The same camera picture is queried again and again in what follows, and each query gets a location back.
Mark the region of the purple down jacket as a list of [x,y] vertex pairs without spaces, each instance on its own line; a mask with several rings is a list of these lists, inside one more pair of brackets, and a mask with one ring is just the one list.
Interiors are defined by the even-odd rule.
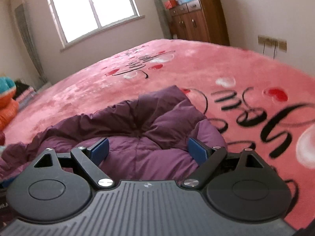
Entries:
[[1,156],[1,180],[19,175],[46,148],[57,153],[109,140],[101,170],[120,180],[182,181],[197,169],[187,149],[195,138],[209,147],[226,146],[217,128],[176,86],[125,100],[91,114],[60,121],[32,142],[11,144]]

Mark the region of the folded clothes pile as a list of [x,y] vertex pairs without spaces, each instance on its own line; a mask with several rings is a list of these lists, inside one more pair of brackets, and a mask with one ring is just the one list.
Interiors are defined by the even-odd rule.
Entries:
[[16,80],[14,83],[16,85],[16,93],[13,99],[19,104],[18,111],[21,111],[29,105],[37,92],[32,86],[29,86],[20,80]]

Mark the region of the pink heart print blanket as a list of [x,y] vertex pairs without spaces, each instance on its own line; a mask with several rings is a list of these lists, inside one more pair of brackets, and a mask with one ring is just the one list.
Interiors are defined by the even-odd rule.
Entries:
[[199,41],[155,40],[61,80],[20,111],[5,143],[28,144],[50,126],[177,86],[232,152],[250,147],[284,179],[295,228],[314,219],[314,78],[258,53]]

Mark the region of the teal orange plush toy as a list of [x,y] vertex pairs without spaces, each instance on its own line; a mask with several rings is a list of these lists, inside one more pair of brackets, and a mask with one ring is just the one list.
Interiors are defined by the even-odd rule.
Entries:
[[16,85],[14,81],[9,77],[1,76],[1,131],[8,126],[8,124],[14,119],[19,110],[19,103],[13,99],[16,94]]

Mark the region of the brown wooden cabinet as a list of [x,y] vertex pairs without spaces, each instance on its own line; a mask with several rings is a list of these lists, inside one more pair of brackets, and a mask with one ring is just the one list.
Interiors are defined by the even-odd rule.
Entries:
[[178,39],[230,46],[221,0],[193,0],[168,12],[171,34]]

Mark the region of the white framed window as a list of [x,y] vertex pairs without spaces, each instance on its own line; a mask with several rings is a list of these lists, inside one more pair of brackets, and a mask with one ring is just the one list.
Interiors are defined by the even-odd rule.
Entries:
[[141,18],[135,0],[47,0],[65,49],[100,31]]

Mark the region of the grey checked left curtain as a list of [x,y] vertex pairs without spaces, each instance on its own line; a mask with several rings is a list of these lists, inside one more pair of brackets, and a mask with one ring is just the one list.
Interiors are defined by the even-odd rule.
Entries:
[[39,79],[42,84],[48,83],[47,77],[44,73],[40,57],[38,55],[36,45],[32,38],[32,31],[29,25],[29,20],[27,17],[27,10],[24,4],[20,4],[14,9],[14,15],[17,22],[17,27],[19,29],[22,41],[25,45],[25,48],[28,52],[29,57],[39,75]]

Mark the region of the grey checked curtain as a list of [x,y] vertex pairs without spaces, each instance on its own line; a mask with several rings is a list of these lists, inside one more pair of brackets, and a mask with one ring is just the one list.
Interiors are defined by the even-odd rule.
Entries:
[[29,57],[39,75],[39,79],[42,84],[48,83],[47,77],[44,73],[40,57],[38,55],[36,45],[32,38],[32,31],[29,25],[29,20],[27,17],[27,10],[24,4],[20,4],[14,9],[14,15],[17,22],[17,27],[19,29],[22,41],[25,45],[25,48],[28,52]]
[[169,22],[167,14],[162,0],[154,0],[155,7],[157,9],[158,19],[165,39],[172,39],[172,35],[169,28]]

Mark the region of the grey checked right curtain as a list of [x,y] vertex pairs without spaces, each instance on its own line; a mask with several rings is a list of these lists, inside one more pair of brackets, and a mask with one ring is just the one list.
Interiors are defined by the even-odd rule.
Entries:
[[169,22],[167,14],[162,0],[154,0],[155,7],[157,9],[158,19],[165,39],[172,39],[172,35],[169,28]]

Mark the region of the red box on cabinet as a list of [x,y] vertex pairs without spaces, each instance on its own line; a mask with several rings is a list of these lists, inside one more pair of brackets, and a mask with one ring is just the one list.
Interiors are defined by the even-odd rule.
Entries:
[[172,9],[177,6],[176,0],[167,0],[164,2],[164,6],[167,10]]

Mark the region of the wall power socket strip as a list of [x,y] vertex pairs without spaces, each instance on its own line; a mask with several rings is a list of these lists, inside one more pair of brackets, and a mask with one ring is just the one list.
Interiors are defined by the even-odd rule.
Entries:
[[273,38],[273,37],[269,37],[269,36],[264,36],[264,35],[258,35],[257,39],[258,39],[259,45],[276,47],[283,52],[287,52],[287,41],[286,40],[279,39],[279,38]]

